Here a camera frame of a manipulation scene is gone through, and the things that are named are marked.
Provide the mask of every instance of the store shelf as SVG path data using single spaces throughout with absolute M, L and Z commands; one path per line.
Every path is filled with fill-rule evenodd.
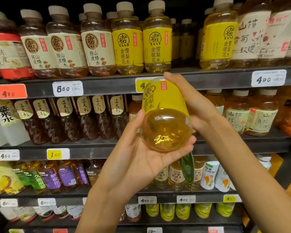
M 64 219 L 58 220 L 58 218 L 55 216 L 54 218 L 43 222 L 39 217 L 36 217 L 34 220 L 32 220 L 29 223 L 22 223 L 20 221 L 9 223 L 5 227 L 6 231 L 8 229 L 25 229 L 26 233 L 33 232 L 35 229 L 54 229 L 54 228 L 75 228 L 78 224 L 78 220 L 71 220 L 70 217 L 66 217 Z M 118 224 L 119 232 L 127 232 L 126 229 L 129 229 L 130 227 L 138 227 L 141 231 L 138 232 L 144 232 L 146 233 L 147 227 L 173 227 L 178 228 L 181 227 L 183 229 L 188 229 L 187 227 L 190 226 L 235 226 L 232 231 L 230 232 L 242 232 L 237 231 L 240 230 L 242 225 L 241 216 L 237 213 L 237 211 L 234 211 L 233 214 L 230 217 L 222 217 L 220 214 L 217 213 L 215 207 L 213 206 L 210 215 L 207 219 L 201 219 L 196 215 L 193 208 L 191 207 L 190 217 L 183 221 L 180 220 L 176 215 L 175 218 L 171 222 L 164 221 L 160 215 L 156 217 L 150 217 L 145 211 L 145 207 L 142 207 L 142 216 L 141 219 L 137 222 L 129 222 L 127 219 L 125 219 L 123 222 L 120 222 Z
M 250 69 L 202 70 L 199 68 L 175 68 L 173 74 L 182 74 L 198 90 L 228 89 L 251 87 L 252 72 L 256 70 L 286 69 L 285 85 L 291 85 L 291 66 L 259 67 Z M 53 97 L 52 83 L 55 81 L 80 80 L 83 83 L 84 95 L 126 94 L 136 92 L 135 79 L 138 77 L 158 77 L 163 74 L 141 73 L 132 76 L 114 75 L 111 77 L 89 76 L 81 79 L 33 79 L 22 81 L 26 85 L 28 98 Z M 11 84 L 1 79 L 0 84 Z
M 19 207 L 39 206 L 38 198 L 55 198 L 57 206 L 64 205 L 83 205 L 83 198 L 87 197 L 90 187 L 82 186 L 78 190 L 67 191 L 60 194 L 43 194 L 38 195 L 31 188 L 27 188 L 16 195 L 1 194 L 0 199 L 17 199 Z M 173 192 L 169 187 L 165 190 L 158 190 L 154 186 L 150 186 L 147 190 L 141 190 L 128 202 L 129 204 L 138 204 L 138 196 L 156 196 L 157 203 L 177 203 L 178 195 L 195 195 L 197 203 L 217 203 L 223 202 L 225 194 L 237 194 L 236 191 L 229 191 L 226 193 L 213 190 L 204 190 L 200 188 L 199 191 L 183 190 L 181 193 Z
M 200 135 L 197 135 L 194 144 L 193 155 L 213 155 L 212 149 Z M 247 134 L 241 135 L 253 153 L 283 153 L 287 152 L 291 144 L 291 138 L 276 128 L 271 128 L 264 137 L 255 137 Z M 76 142 L 64 141 L 60 144 L 45 143 L 35 145 L 32 141 L 25 142 L 19 146 L 3 146 L 0 149 L 19 149 L 20 160 L 46 160 L 47 149 L 69 148 L 70 159 L 93 159 L 108 158 L 117 140 L 115 138 L 103 140 L 98 137 L 95 140 L 81 139 Z

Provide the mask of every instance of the plastic bottle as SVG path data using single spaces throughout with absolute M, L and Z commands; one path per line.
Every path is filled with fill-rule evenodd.
M 191 204 L 176 204 L 176 215 L 181 220 L 187 220 L 190 216 Z
M 161 214 L 161 218 L 166 221 L 170 222 L 175 217 L 175 204 L 160 204 L 159 210 Z
M 181 192 L 184 186 L 184 176 L 181 170 L 180 161 L 174 161 L 169 165 L 168 184 L 175 192 Z
M 235 203 L 216 203 L 217 212 L 223 217 L 230 217 L 233 213 Z
M 267 135 L 278 111 L 276 92 L 276 89 L 260 89 L 259 93 L 250 100 L 250 113 L 245 133 L 251 136 Z
M 159 174 L 157 174 L 157 176 L 154 178 L 156 187 L 159 190 L 164 190 L 165 187 L 167 186 L 168 176 L 169 176 L 169 166 L 160 171 Z
M 50 191 L 47 189 L 47 186 L 39 173 L 41 167 L 42 164 L 40 161 L 27 161 L 25 162 L 25 165 L 22 166 L 22 170 L 29 179 L 31 187 L 34 189 L 35 193 L 46 194 Z
M 0 73 L 9 81 L 35 77 L 22 40 L 2 12 L 0 12 Z
M 30 186 L 30 180 L 28 177 L 24 174 L 23 166 L 24 163 L 22 161 L 12 161 L 9 162 L 10 166 L 13 168 L 13 172 L 18 176 L 20 181 L 23 183 L 25 187 Z
M 208 157 L 203 169 L 203 177 L 200 186 L 206 190 L 214 188 L 214 178 L 219 168 L 219 161 L 215 157 Z
M 220 164 L 217 175 L 214 179 L 214 187 L 221 192 L 228 192 L 230 190 L 230 182 L 229 176 Z
M 143 142 L 158 151 L 185 146 L 192 124 L 179 88 L 163 77 L 149 82 L 143 93 L 145 117 L 141 125 Z
M 57 59 L 59 73 L 64 78 L 80 78 L 88 74 L 88 66 L 77 25 L 69 21 L 65 7 L 49 6 L 53 19 L 46 25 L 47 34 Z
M 14 107 L 25 125 L 31 141 L 35 145 L 41 145 L 48 142 L 49 137 L 37 114 L 33 111 L 30 100 L 17 100 L 14 102 Z
M 291 41 L 291 0 L 274 0 L 256 66 L 275 66 L 285 57 Z
M 205 17 L 202 22 L 199 24 L 199 30 L 198 30 L 198 37 L 197 37 L 197 47 L 196 47 L 196 55 L 195 58 L 199 61 L 200 59 L 200 51 L 202 49 L 202 40 L 203 40 L 203 27 L 204 27 L 204 21 L 207 18 L 208 15 L 213 13 L 213 7 L 207 8 L 205 10 Z
M 151 217 L 159 215 L 159 204 L 146 204 L 146 212 Z
M 164 12 L 164 1 L 151 1 L 150 16 L 142 25 L 144 63 L 149 73 L 166 72 L 171 67 L 172 22 Z
M 140 22 L 132 16 L 134 7 L 131 2 L 117 3 L 116 10 L 119 18 L 113 21 L 112 36 L 118 72 L 122 75 L 140 74 L 143 70 Z
M 232 4 L 233 0 L 214 0 L 214 12 L 205 19 L 199 62 L 202 69 L 224 69 L 230 63 L 238 24 Z
M 249 90 L 234 89 L 233 95 L 226 99 L 224 106 L 224 117 L 239 134 L 244 132 L 250 112 L 248 94 Z
M 30 140 L 11 100 L 0 100 L 0 124 L 3 134 L 11 146 Z
M 126 204 L 125 206 L 127 220 L 130 222 L 137 222 L 141 218 L 140 204 Z
M 200 185 L 200 180 L 203 176 L 203 169 L 205 164 L 205 157 L 204 156 L 193 156 L 194 160 L 194 182 L 193 184 L 189 184 L 185 181 L 185 186 L 190 191 L 197 191 Z
M 196 203 L 194 204 L 195 213 L 202 219 L 209 217 L 212 203 Z
M 81 183 L 83 185 L 89 185 L 89 181 L 87 179 L 86 171 L 85 171 L 82 161 L 78 159 L 78 160 L 74 160 L 73 163 L 75 165 L 75 168 L 77 169 L 78 178 L 81 181 Z
M 142 94 L 132 94 L 132 102 L 128 106 L 129 121 L 137 116 L 137 113 L 142 108 Z
M 100 5 L 84 4 L 86 21 L 81 23 L 81 36 L 89 71 L 94 76 L 112 76 L 116 73 L 116 62 L 112 30 L 101 18 Z
M 172 23 L 172 52 L 171 61 L 172 66 L 178 63 L 180 55 L 180 29 L 177 27 L 176 19 L 171 19 Z
M 246 0 L 238 10 L 232 68 L 250 68 L 257 61 L 271 11 L 265 0 Z
M 179 64 L 188 66 L 194 56 L 194 31 L 192 28 L 192 19 L 183 19 L 181 21 L 180 37 L 180 58 Z
M 110 97 L 111 117 L 114 136 L 118 140 L 129 122 L 127 113 L 127 101 L 125 95 L 111 95 Z
M 35 74 L 39 78 L 59 78 L 57 61 L 41 14 L 27 9 L 20 10 L 20 14 L 25 21 L 25 25 L 19 27 L 20 38 Z
M 70 97 L 49 98 L 54 113 L 60 116 L 61 125 L 68 141 L 78 141 L 82 136 L 80 122 Z
M 52 194 L 65 190 L 56 170 L 56 161 L 42 160 L 39 174 Z
M 86 170 L 89 182 L 91 186 L 93 186 L 99 177 L 102 164 L 97 159 L 89 159 L 84 161 L 84 168 Z
M 86 140 L 93 140 L 99 137 L 99 127 L 92 113 L 89 96 L 72 97 L 71 99 L 80 120 L 83 137 Z
M 107 17 L 107 22 L 110 25 L 112 25 L 113 21 L 115 19 L 117 19 L 119 17 L 119 15 L 118 15 L 118 13 L 116 11 L 110 11 L 110 12 L 107 12 L 106 17 Z
M 110 115 L 110 103 L 107 96 L 95 95 L 91 101 L 96 113 L 96 119 L 99 127 L 99 135 L 102 139 L 114 137 L 112 118 Z
M 271 159 L 272 157 L 270 155 L 262 155 L 262 154 L 257 154 L 257 158 L 259 162 L 263 165 L 264 168 L 266 168 L 267 171 L 271 168 Z
M 219 114 L 223 115 L 225 98 L 222 95 L 222 89 L 207 90 L 205 97 L 209 99 L 217 108 Z
M 57 162 L 57 172 L 63 185 L 68 190 L 79 189 L 77 175 L 72 166 L 71 160 L 59 160 Z

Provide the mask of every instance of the beverage bottle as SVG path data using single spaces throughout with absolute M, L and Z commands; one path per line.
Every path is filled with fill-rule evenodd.
M 82 138 L 81 126 L 74 111 L 70 97 L 49 98 L 54 113 L 60 117 L 61 125 L 68 141 L 78 141 Z
M 164 1 L 151 1 L 150 16 L 142 25 L 144 63 L 149 73 L 166 72 L 171 67 L 172 22 L 164 12 Z
M 85 168 L 83 166 L 82 161 L 81 160 L 74 160 L 73 163 L 75 165 L 75 168 L 77 169 L 78 178 L 81 181 L 81 183 L 83 185 L 89 185 L 90 183 L 87 179 L 86 171 L 85 171 Z
M 168 184 L 175 192 L 181 192 L 184 186 L 184 176 L 181 170 L 180 161 L 174 161 L 169 165 Z
M 39 173 L 41 167 L 42 164 L 40 161 L 27 161 L 22 166 L 22 170 L 29 179 L 31 187 L 34 189 L 35 193 L 46 194 L 50 191 L 47 189 L 47 186 Z
M 119 15 L 116 11 L 107 12 L 106 16 L 107 16 L 107 22 L 110 25 L 112 25 L 113 21 L 119 17 Z
M 43 124 L 38 118 L 38 115 L 33 111 L 30 100 L 14 101 L 14 107 L 22 120 L 25 128 L 35 145 L 41 145 L 49 141 Z
M 172 47 L 171 61 L 172 66 L 178 63 L 180 54 L 180 30 L 176 24 L 176 19 L 171 19 L 172 23 Z
M 11 100 L 0 100 L 0 124 L 3 134 L 11 146 L 30 140 Z
M 222 89 L 207 90 L 205 97 L 209 99 L 217 108 L 219 114 L 223 114 L 225 98 L 222 95 Z
M 194 182 L 193 184 L 189 184 L 185 181 L 185 187 L 190 191 L 197 191 L 200 185 L 200 180 L 203 176 L 203 169 L 205 164 L 204 156 L 193 156 L 194 161 Z
M 180 65 L 188 66 L 194 55 L 194 31 L 192 19 L 183 19 L 180 27 Z
M 111 117 L 113 124 L 114 136 L 118 140 L 129 122 L 127 113 L 127 101 L 124 95 L 111 95 L 110 97 Z
M 20 181 L 23 183 L 25 187 L 31 185 L 30 180 L 25 175 L 23 171 L 23 166 L 25 165 L 22 161 L 11 161 L 9 162 L 10 166 L 13 168 L 13 172 L 18 176 Z
M 107 96 L 95 95 L 91 99 L 96 113 L 96 119 L 99 127 L 99 135 L 102 139 L 114 137 L 112 118 L 110 115 L 110 103 Z
M 56 170 L 56 161 L 41 161 L 39 174 L 52 194 L 61 193 L 65 190 Z
M 64 78 L 81 78 L 88 74 L 88 66 L 80 30 L 69 21 L 65 7 L 49 6 L 53 21 L 46 25 L 47 34 L 57 59 L 59 73 Z
M 238 10 L 238 26 L 229 67 L 249 68 L 258 59 L 271 11 L 265 0 L 246 0 Z
M 207 16 L 210 15 L 211 13 L 213 13 L 213 7 L 207 8 L 205 10 L 205 17 L 204 17 L 203 21 L 200 22 L 200 24 L 199 24 L 196 55 L 195 55 L 195 58 L 196 58 L 197 61 L 199 61 L 199 59 L 200 59 L 200 51 L 201 51 L 201 48 L 202 48 L 204 21 L 207 18 Z
M 233 95 L 226 99 L 224 106 L 223 116 L 239 134 L 244 132 L 250 112 L 248 94 L 249 90 L 234 89 Z
M 99 177 L 102 165 L 103 163 L 99 159 L 89 159 L 89 160 L 84 161 L 84 167 L 85 167 L 91 186 L 93 186 L 96 183 Z
M 143 70 L 142 31 L 138 19 L 132 14 L 131 2 L 116 4 L 119 15 L 112 23 L 112 36 L 118 72 L 122 75 L 140 74 Z
M 33 100 L 32 104 L 49 137 L 49 141 L 53 144 L 57 144 L 66 140 L 67 136 L 64 133 L 64 128 L 60 123 L 59 116 L 55 115 L 53 112 L 57 110 L 50 109 L 50 102 L 44 98 Z
M 100 5 L 84 4 L 87 17 L 81 23 L 81 36 L 89 71 L 94 76 L 112 76 L 116 73 L 116 62 L 110 24 L 101 18 Z
M 99 127 L 92 113 L 89 96 L 72 97 L 72 102 L 80 120 L 83 137 L 86 140 L 96 139 L 99 136 Z
M 25 21 L 25 25 L 19 27 L 20 38 L 35 74 L 39 78 L 59 78 L 57 61 L 41 14 L 27 9 L 20 10 L 20 14 Z
M 68 190 L 80 188 L 79 181 L 72 164 L 73 163 L 71 160 L 59 160 L 57 161 L 56 166 L 60 179 Z
M 132 94 L 132 102 L 128 106 L 129 121 L 137 116 L 137 113 L 142 108 L 142 94 Z
M 272 13 L 267 20 L 256 66 L 278 65 L 286 56 L 291 41 L 291 0 L 274 0 L 268 9 Z
M 260 89 L 250 100 L 250 112 L 244 132 L 251 136 L 265 136 L 271 129 L 278 111 L 277 89 Z
M 199 62 L 202 69 L 224 69 L 230 63 L 238 24 L 232 5 L 233 0 L 214 0 L 214 11 L 205 19 Z
M 168 183 L 169 166 L 163 168 L 162 171 L 154 178 L 154 182 L 159 190 L 164 190 Z
M 18 32 L 11 28 L 2 12 L 0 12 L 0 73 L 9 81 L 35 77 Z

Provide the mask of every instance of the bottle cap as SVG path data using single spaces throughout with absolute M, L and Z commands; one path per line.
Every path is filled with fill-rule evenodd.
M 154 0 L 154 1 L 149 2 L 149 12 L 154 9 L 165 10 L 165 2 L 162 0 Z
M 40 14 L 40 12 L 39 11 L 34 11 L 34 10 L 21 9 L 20 10 L 20 15 L 22 16 L 22 18 L 42 19 L 42 15 Z
M 106 15 L 107 15 L 107 19 L 117 19 L 119 17 L 116 11 L 110 11 Z
M 272 159 L 271 156 L 262 154 L 257 154 L 257 158 L 263 162 L 269 162 Z
M 234 0 L 214 0 L 213 7 L 223 4 L 223 3 L 231 3 L 233 4 Z
M 259 90 L 260 95 L 275 96 L 276 93 L 277 93 L 277 89 L 263 89 L 263 88 L 261 88 Z
M 97 5 L 95 3 L 86 3 L 83 5 L 83 9 L 84 9 L 84 13 L 87 12 L 98 12 L 100 14 L 102 14 L 102 10 L 100 5 Z
M 79 21 L 81 22 L 82 20 L 86 19 L 86 15 L 84 13 L 79 14 Z
M 181 20 L 181 24 L 188 24 L 188 23 L 192 23 L 192 19 L 183 19 L 183 20 Z
M 249 90 L 238 90 L 238 89 L 233 90 L 233 95 L 235 96 L 248 96 L 248 94 Z
M 207 90 L 207 92 L 210 92 L 210 93 L 221 93 L 222 89 Z
M 142 96 L 143 96 L 143 94 L 133 94 L 132 100 L 133 101 L 142 101 Z
M 134 6 L 129 1 L 121 1 L 116 4 L 116 11 L 132 11 L 134 12 Z
M 207 8 L 205 10 L 205 15 L 210 15 L 211 13 L 213 13 L 213 7 Z
M 69 16 L 67 8 L 63 6 L 49 6 L 49 13 L 50 15 L 59 14 Z

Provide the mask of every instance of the bottle with red label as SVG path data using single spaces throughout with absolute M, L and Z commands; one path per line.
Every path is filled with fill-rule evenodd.
M 96 119 L 99 127 L 99 135 L 102 139 L 114 137 L 112 118 L 110 115 L 110 103 L 107 96 L 95 95 L 91 97 L 93 107 L 96 113 Z
M 257 66 L 278 65 L 286 56 L 291 41 L 291 0 L 275 0 L 263 36 Z
M 19 27 L 20 38 L 35 74 L 39 78 L 60 77 L 41 14 L 27 9 L 20 10 L 20 14 L 25 21 L 25 24 Z
M 78 114 L 82 127 L 83 137 L 93 140 L 99 137 L 99 127 L 92 113 L 92 105 L 89 96 L 72 97 L 75 111 Z
M 70 97 L 49 98 L 54 113 L 60 117 L 68 141 L 78 141 L 82 136 L 80 122 Z
M 0 12 L 0 73 L 4 79 L 10 81 L 35 77 L 22 40 L 2 12 Z
M 49 6 L 49 12 L 53 21 L 46 25 L 46 30 L 59 73 L 64 78 L 87 76 L 88 66 L 79 27 L 69 21 L 65 7 Z
M 59 116 L 54 114 L 50 102 L 46 98 L 34 99 L 32 105 L 49 137 L 49 141 L 58 144 L 66 140 L 67 136 L 64 133 Z
M 22 120 L 30 136 L 31 141 L 36 145 L 41 145 L 49 141 L 47 133 L 34 112 L 28 99 L 14 101 L 14 107 Z
M 94 76 L 112 76 L 117 68 L 111 26 L 101 18 L 100 5 L 86 3 L 83 7 L 87 18 L 81 23 L 81 36 L 89 71 Z
M 114 136 L 118 140 L 129 122 L 126 95 L 111 95 L 108 98 L 110 98 Z

